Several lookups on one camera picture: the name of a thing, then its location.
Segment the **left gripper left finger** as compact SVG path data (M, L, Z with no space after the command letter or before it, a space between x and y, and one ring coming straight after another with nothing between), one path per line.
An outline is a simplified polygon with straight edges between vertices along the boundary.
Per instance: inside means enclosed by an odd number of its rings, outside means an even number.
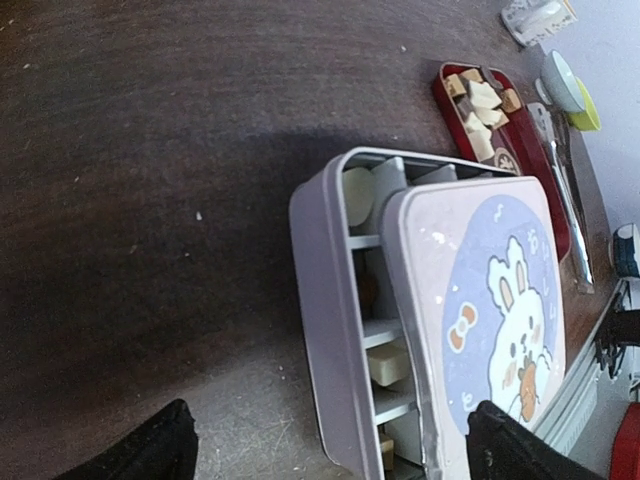
M176 399L107 450L57 478L192 479L198 455L194 424L186 401Z

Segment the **metal tin lid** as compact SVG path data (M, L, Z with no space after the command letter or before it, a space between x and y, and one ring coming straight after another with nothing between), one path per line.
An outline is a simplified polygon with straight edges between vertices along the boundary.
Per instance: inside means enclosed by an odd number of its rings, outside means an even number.
M410 354L430 479L466 479L468 418L490 401L534 430L565 376L559 261L532 176L394 194L380 237Z

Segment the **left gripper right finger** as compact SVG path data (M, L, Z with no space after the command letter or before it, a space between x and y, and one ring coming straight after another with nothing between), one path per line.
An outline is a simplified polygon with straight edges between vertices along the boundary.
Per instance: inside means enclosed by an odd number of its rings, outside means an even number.
M485 400L468 416L466 451L473 480L601 480L558 453Z

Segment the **metal tongs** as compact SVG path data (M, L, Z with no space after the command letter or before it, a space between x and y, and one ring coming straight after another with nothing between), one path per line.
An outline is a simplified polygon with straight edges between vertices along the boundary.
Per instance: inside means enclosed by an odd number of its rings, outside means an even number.
M566 212L571 234L571 256L576 275L577 289L583 294L594 294L594 277L587 252L586 239L574 207L569 184L562 171L561 160L558 153L558 141L556 139L551 113L543 104L538 102L528 103L526 109L536 126L541 141L546 147L550 168Z

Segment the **white compartment tin box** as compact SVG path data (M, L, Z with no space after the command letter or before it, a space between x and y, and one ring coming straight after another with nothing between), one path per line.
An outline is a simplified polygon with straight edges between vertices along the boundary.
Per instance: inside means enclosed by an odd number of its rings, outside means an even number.
M342 174L353 167L377 180L373 220L389 196L407 182L443 167L461 179L506 177L508 171L434 154L356 147L340 153L291 197L290 230L311 385L322 446L327 457L361 479L384 476L378 429L417 410L413 391L375 390L366 351L404 336L396 315L365 324L353 255L380 252L377 227L349 230Z

